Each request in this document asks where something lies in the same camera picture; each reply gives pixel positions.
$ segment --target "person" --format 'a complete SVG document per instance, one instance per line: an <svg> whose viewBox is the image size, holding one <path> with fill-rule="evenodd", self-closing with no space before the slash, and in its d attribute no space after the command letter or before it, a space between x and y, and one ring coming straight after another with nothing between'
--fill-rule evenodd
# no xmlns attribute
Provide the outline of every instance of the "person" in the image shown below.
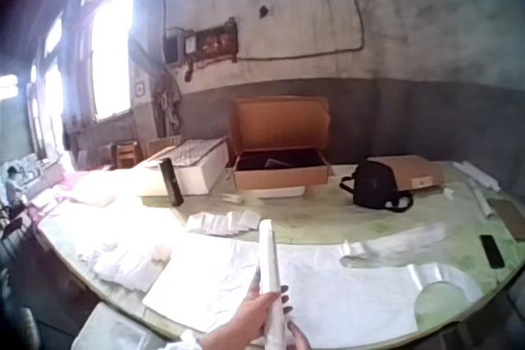
<svg viewBox="0 0 525 350"><path fill-rule="evenodd" d="M11 208L9 212L10 219L17 217L25 210L23 189L16 182L17 174L19 174L19 171L14 166L10 166L7 169L6 195L7 203Z"/></svg>
<svg viewBox="0 0 525 350"><path fill-rule="evenodd" d="M10 166L7 169L7 180L5 186L7 202L9 204L9 220L15 219L26 208L29 208L32 211L30 217L34 220L35 218L39 218L38 209L34 204L27 203L27 198L23 194L24 189L16 182L16 176L19 173L20 172L14 166Z"/></svg>
<svg viewBox="0 0 525 350"><path fill-rule="evenodd" d="M261 338L270 307L288 290L288 286L282 286L281 293L260 294L259 282L260 272L257 271L246 297L228 323L202 339L170 343L165 350L244 350L251 342ZM283 305L288 300L288 296L282 296ZM292 307L284 307L283 312L287 314L292 309ZM294 337L294 344L288 345L286 350L311 350L308 339L292 320L287 326Z"/></svg>

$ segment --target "electrical wiring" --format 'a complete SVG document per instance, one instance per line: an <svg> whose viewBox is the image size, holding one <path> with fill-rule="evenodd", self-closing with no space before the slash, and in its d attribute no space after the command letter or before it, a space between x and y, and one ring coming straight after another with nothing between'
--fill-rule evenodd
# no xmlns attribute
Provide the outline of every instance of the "electrical wiring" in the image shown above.
<svg viewBox="0 0 525 350"><path fill-rule="evenodd" d="M293 61L293 60L299 60L299 59L309 59L313 57L325 57L329 55L339 55L341 53L362 51L365 45L365 39L364 39L365 26L364 26L364 20L363 20L363 13L361 12L361 7L359 6L358 0L354 0L354 5L355 5L355 10L358 14L359 29L361 31L359 45L357 47L336 49L333 51L325 51L325 52L305 53L302 55L291 55L291 56L284 56L284 57L237 57L237 59L239 61Z"/></svg>
<svg viewBox="0 0 525 350"><path fill-rule="evenodd" d="M343 53L349 53L349 52L360 52L365 47L365 25L363 20L363 13L361 11L361 7L359 5L358 0L353 0L356 13L358 15L358 22L359 22L359 30L360 30L360 38L359 38L359 45L357 47L352 48L342 48L342 49L336 49L332 51L325 51L325 52L312 52L312 53L305 53L300 55L290 55L290 56L282 56L282 57L237 57L238 61L293 61L293 60L299 60L299 59L310 59L314 57L325 57L330 55L339 55ZM163 36L164 39L166 39L166 32L167 32L167 7L166 7L166 0L162 0L162 11L163 11Z"/></svg>

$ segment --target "floor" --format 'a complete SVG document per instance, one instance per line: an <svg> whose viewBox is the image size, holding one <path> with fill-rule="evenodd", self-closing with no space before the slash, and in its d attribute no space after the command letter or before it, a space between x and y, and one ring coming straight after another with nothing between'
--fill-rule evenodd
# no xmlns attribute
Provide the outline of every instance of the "floor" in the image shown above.
<svg viewBox="0 0 525 350"><path fill-rule="evenodd" d="M42 349L69 349L98 297L71 276L53 251L45 252L36 239L18 234L7 243L11 286L20 304L37 320ZM6 250L0 248L2 261ZM466 321L450 325L429 338L402 348L417 350L491 350L525 348L525 272L485 308Z"/></svg>
<svg viewBox="0 0 525 350"><path fill-rule="evenodd" d="M39 327L42 349L69 349L98 297L83 289L53 251L45 252L35 238L22 240L20 233L7 241L11 254L11 290L28 307ZM0 247L2 261L6 249Z"/></svg>

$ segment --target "electrical box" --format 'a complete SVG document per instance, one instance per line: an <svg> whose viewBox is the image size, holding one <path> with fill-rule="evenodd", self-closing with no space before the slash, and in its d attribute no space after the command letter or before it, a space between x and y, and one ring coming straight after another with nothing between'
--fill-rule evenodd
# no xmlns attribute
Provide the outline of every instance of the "electrical box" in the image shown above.
<svg viewBox="0 0 525 350"><path fill-rule="evenodd" d="M194 65L231 60L237 62L237 23L231 17L224 25L205 30L172 30L164 38L164 57L170 66L188 64L185 81L190 82Z"/></svg>

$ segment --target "box lid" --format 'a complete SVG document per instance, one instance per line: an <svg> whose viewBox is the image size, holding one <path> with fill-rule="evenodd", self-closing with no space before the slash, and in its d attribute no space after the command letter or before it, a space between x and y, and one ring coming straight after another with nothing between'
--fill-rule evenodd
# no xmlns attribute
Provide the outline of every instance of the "box lid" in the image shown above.
<svg viewBox="0 0 525 350"><path fill-rule="evenodd" d="M328 148L325 98L276 96L234 101L231 140L237 155L271 149Z"/></svg>

